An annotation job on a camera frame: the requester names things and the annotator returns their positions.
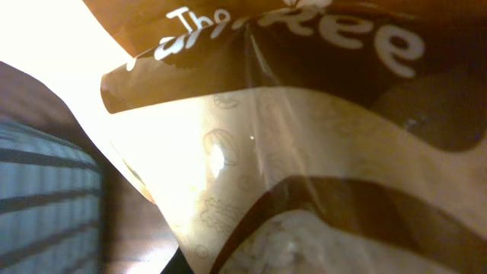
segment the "brown label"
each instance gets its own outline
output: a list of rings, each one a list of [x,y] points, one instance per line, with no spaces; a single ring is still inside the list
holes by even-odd
[[[163,37],[178,36],[224,19],[288,6],[282,0],[84,0],[84,3],[105,30],[132,56],[157,46]]]
[[[308,88],[366,107],[436,148],[463,151],[485,132],[486,34],[339,5],[282,11],[174,38],[105,75],[101,94],[118,113],[245,88]]]

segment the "snack bag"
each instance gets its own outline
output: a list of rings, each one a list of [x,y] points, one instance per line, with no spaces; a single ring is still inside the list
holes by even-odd
[[[196,273],[487,269],[487,29],[337,2],[106,74],[110,141]]]

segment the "striped fabric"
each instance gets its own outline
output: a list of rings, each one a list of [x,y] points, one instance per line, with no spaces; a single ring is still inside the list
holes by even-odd
[[[99,272],[100,184],[76,145],[0,123],[0,273]]]

